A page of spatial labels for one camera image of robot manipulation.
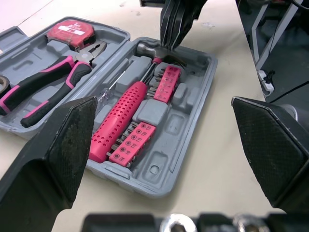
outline red tape measure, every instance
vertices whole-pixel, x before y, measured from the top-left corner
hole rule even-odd
[[[73,51],[79,51],[95,42],[95,31],[92,25],[77,20],[66,20],[57,23],[46,34],[47,40],[66,43]]]

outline black gripper pad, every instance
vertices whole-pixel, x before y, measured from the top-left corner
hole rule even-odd
[[[75,201],[88,159],[97,101],[68,102],[23,147],[0,180],[1,231],[49,232]]]
[[[273,207],[309,211],[309,133],[283,108],[234,97],[246,158]]]

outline black electrical tape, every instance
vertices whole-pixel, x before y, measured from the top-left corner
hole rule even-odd
[[[0,98],[2,98],[10,89],[11,86],[9,79],[0,75]]]

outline hammer head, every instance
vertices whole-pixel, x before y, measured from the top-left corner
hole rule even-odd
[[[140,42],[137,45],[136,53],[138,56],[146,56],[151,59],[159,58],[163,61],[168,58],[169,60],[172,60],[172,62],[185,66],[185,62],[177,58],[176,52],[170,51],[165,47],[161,47],[157,42]]]

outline black cable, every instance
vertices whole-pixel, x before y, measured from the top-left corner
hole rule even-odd
[[[309,11],[309,7],[305,7],[301,4],[299,4],[298,2],[296,2],[295,0],[290,0],[290,2],[294,5],[297,6],[299,9],[301,10],[305,10],[305,11]]]
[[[309,81],[306,81],[305,83],[302,83],[301,85],[296,86],[295,88],[292,88],[291,90],[287,91],[286,93],[283,93],[281,96],[277,97],[275,100],[272,100],[270,103],[275,102],[276,100],[279,100],[280,98],[284,97],[285,95],[293,92],[294,90],[297,90],[305,85],[309,84]]]

